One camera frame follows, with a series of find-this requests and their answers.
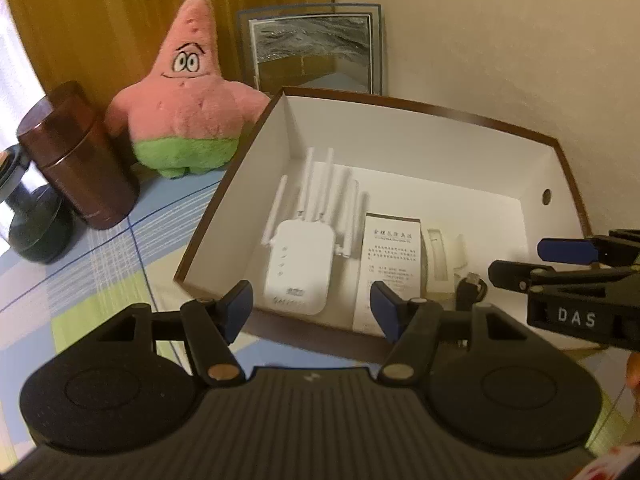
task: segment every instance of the plush toy's eye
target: plush toy's eye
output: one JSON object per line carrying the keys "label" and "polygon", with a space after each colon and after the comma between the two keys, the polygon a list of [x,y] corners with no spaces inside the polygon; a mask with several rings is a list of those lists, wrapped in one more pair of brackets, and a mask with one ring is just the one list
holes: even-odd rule
{"label": "plush toy's eye", "polygon": [[174,72],[180,72],[180,70],[184,70],[184,67],[187,65],[187,54],[186,52],[181,52],[174,59]]}
{"label": "plush toy's eye", "polygon": [[196,54],[195,52],[189,54],[189,57],[187,58],[187,70],[189,72],[197,72],[199,68],[200,59],[198,58],[198,54]]}

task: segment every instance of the wifi extender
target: wifi extender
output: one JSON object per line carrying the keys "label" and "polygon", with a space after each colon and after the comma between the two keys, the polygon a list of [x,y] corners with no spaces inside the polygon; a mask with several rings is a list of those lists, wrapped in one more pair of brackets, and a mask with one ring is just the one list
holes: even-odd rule
{"label": "wifi extender", "polygon": [[311,210],[306,202],[313,167],[313,150],[309,148],[306,152],[295,218],[281,222],[273,238],[271,237],[287,184],[287,176],[284,175],[262,236],[262,245],[271,247],[264,285],[264,303],[273,310],[308,316],[318,314],[326,305],[334,254],[347,258],[351,256],[358,193],[358,183],[352,179],[349,182],[347,229],[342,247],[337,247],[335,231],[329,224],[331,215],[326,213],[334,150],[328,150],[322,172],[317,199],[320,207]]}

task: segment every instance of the pink plush fabric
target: pink plush fabric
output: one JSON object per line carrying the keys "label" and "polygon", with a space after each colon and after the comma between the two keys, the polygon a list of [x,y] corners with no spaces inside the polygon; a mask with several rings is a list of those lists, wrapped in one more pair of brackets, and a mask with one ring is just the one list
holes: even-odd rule
{"label": "pink plush fabric", "polygon": [[114,97],[105,123],[112,135],[128,125],[133,143],[171,136],[235,139],[268,102],[262,92],[222,78],[211,2],[185,0],[151,72]]}

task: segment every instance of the patrick star plush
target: patrick star plush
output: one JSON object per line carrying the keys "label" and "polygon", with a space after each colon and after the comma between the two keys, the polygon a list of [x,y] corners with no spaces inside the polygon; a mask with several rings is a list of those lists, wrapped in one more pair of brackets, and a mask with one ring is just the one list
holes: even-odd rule
{"label": "patrick star plush", "polygon": [[262,92],[220,74],[210,0],[185,0],[151,72],[111,101],[105,124],[126,126],[142,164],[175,178],[228,162],[238,137],[269,102]]}

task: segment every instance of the cardboard box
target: cardboard box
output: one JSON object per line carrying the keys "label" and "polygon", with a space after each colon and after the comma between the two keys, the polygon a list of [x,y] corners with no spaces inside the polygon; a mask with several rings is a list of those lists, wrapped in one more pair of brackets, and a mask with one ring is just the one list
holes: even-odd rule
{"label": "cardboard box", "polygon": [[[289,175],[284,203],[295,199],[308,146],[316,153],[334,148],[334,163],[350,168],[360,183],[362,219],[367,211],[420,218],[423,232],[462,233],[467,270],[487,283],[493,260],[536,262],[540,238],[591,234],[566,157],[551,137],[428,104],[284,88],[242,139],[175,275],[195,297],[219,298],[238,280],[250,280],[256,308],[245,330],[258,336],[358,360],[380,361],[388,351],[381,338],[351,332],[362,231],[354,257],[334,260],[322,312],[296,318],[262,306],[269,254],[260,246],[262,231],[283,174]],[[341,215],[334,218],[338,238]],[[485,301],[526,319],[523,294],[490,286]],[[561,349],[593,347],[543,336]]]}

